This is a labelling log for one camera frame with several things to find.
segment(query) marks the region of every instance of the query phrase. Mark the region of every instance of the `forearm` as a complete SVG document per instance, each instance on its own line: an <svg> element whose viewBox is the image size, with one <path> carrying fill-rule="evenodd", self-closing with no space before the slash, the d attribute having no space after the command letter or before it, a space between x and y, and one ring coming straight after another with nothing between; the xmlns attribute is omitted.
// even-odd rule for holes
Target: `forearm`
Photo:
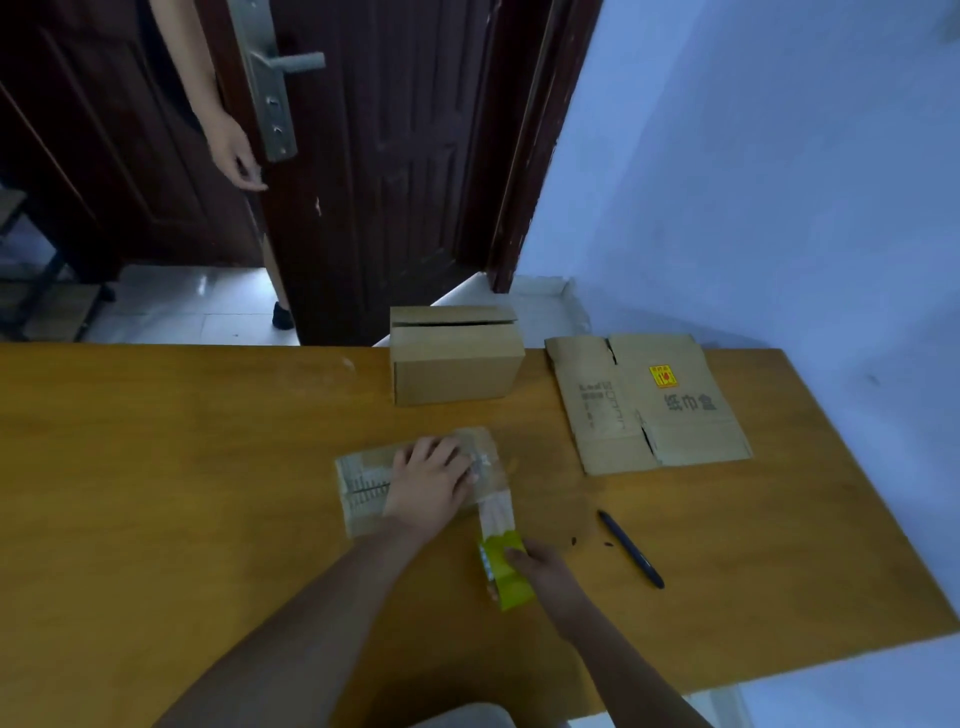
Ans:
<svg viewBox="0 0 960 728"><path fill-rule="evenodd" d="M213 60L194 0L150 0L156 25L173 59L190 108L200 123L220 113L220 93Z"/></svg>
<svg viewBox="0 0 960 728"><path fill-rule="evenodd" d="M618 728L709 728L592 603L567 636Z"/></svg>
<svg viewBox="0 0 960 728"><path fill-rule="evenodd" d="M417 550L401 529L358 542L217 662L157 725L326 725L373 620Z"/></svg>

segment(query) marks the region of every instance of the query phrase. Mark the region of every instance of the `black shoe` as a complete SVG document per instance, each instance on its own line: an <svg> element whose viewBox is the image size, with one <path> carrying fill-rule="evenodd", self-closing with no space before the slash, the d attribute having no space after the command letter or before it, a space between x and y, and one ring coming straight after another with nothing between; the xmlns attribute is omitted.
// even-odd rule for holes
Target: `black shoe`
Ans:
<svg viewBox="0 0 960 728"><path fill-rule="evenodd" d="M280 302L274 303L274 328L279 328L281 331L289 331L294 327L294 315L281 306Z"/></svg>

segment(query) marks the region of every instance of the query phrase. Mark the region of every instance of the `door handle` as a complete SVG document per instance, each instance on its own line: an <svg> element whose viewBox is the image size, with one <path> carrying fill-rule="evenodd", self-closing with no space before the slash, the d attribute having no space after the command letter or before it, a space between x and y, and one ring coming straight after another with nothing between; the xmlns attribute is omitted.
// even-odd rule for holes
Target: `door handle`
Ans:
<svg viewBox="0 0 960 728"><path fill-rule="evenodd" d="M228 0L228 7L267 161L292 158L297 138L285 77L325 68L326 58L319 51L295 56L277 52L270 0Z"/></svg>

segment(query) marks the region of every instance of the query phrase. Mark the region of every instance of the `marker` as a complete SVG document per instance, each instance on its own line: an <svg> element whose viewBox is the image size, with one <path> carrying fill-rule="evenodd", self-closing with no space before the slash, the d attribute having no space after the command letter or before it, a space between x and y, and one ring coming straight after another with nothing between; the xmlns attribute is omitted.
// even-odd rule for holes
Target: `marker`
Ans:
<svg viewBox="0 0 960 728"><path fill-rule="evenodd" d="M630 558L634 560L637 566L647 575L647 578L653 582L654 586L658 589L663 589L666 585L663 583L663 577L657 573L657 570L654 569L654 565L647 561L647 557L640 553L640 549L634 546L634 542L630 540L630 537L623 532L623 529L616 524L610 514L606 511L597 511L597 515L600 517L600 520L604 525L610 530L613 534L613 537L620 542L620 544L627 549L627 553L630 554Z"/></svg>

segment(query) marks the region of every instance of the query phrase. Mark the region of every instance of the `cardboard box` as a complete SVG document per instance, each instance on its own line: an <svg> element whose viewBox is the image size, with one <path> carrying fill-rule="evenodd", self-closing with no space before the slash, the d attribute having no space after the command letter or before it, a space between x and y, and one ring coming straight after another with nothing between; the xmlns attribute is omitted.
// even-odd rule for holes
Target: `cardboard box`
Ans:
<svg viewBox="0 0 960 728"><path fill-rule="evenodd" d="M394 404L505 397L524 354L506 306L390 309Z"/></svg>
<svg viewBox="0 0 960 728"><path fill-rule="evenodd" d="M692 337L568 336L546 350L587 474L753 457Z"/></svg>
<svg viewBox="0 0 960 728"><path fill-rule="evenodd" d="M462 510L497 493L508 491L507 474L500 463L490 432L485 427L464 427L455 430L454 434L460 439L463 451L473 458L472 471L477 475L473 491ZM414 441L397 443L337 458L340 504L344 509L344 524L350 538L376 530L390 489L394 454L413 444Z"/></svg>

